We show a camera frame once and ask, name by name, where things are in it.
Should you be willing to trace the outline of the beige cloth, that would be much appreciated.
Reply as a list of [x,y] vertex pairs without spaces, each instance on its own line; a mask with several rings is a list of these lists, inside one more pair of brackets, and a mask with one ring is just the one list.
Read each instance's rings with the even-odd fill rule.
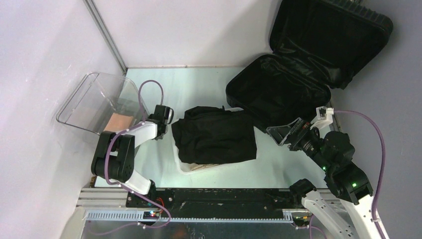
[[190,165],[190,171],[197,171],[197,170],[202,170],[202,169],[207,169],[207,168],[213,168],[219,166],[219,164],[191,164]]

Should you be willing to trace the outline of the black ribbed hard-shell suitcase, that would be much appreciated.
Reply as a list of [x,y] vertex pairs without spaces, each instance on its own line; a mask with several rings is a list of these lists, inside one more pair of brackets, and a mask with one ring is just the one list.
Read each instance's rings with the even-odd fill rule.
[[332,89],[344,89],[386,46],[393,22],[350,0],[284,0],[269,37],[271,52],[226,86],[261,131],[297,118],[312,121]]

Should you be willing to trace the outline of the clear acrylic bin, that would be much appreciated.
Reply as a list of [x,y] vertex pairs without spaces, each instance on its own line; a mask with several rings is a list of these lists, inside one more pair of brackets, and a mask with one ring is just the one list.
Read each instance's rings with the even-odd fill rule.
[[96,146],[114,114],[125,116],[130,125],[141,121],[136,84],[127,77],[101,72],[86,74],[56,114],[56,121],[71,127],[82,142]]

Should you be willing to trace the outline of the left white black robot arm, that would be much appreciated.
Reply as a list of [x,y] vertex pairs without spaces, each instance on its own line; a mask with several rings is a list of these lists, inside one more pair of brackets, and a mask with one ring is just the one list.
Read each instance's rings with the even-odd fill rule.
[[151,190],[154,183],[135,170],[135,149],[147,141],[162,139],[173,117],[172,108],[156,105],[145,122],[122,133],[103,131],[94,152],[91,172],[103,179],[108,176],[110,183],[126,187],[131,193],[139,193],[138,201],[143,206],[154,206],[157,202],[157,193]]

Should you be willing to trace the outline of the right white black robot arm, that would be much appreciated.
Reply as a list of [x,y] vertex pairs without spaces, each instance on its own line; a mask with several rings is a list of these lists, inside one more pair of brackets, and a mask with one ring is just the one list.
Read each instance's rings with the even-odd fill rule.
[[313,122],[298,118],[288,125],[270,126],[266,132],[279,146],[286,144],[291,151],[304,152],[324,171],[327,188],[352,222],[349,224],[332,209],[307,179],[290,186],[290,203],[308,209],[336,239],[387,239],[375,206],[376,194],[365,172],[352,162],[355,148],[349,136],[338,131],[330,131],[324,138],[319,135],[320,129],[332,122],[329,115],[317,116]]

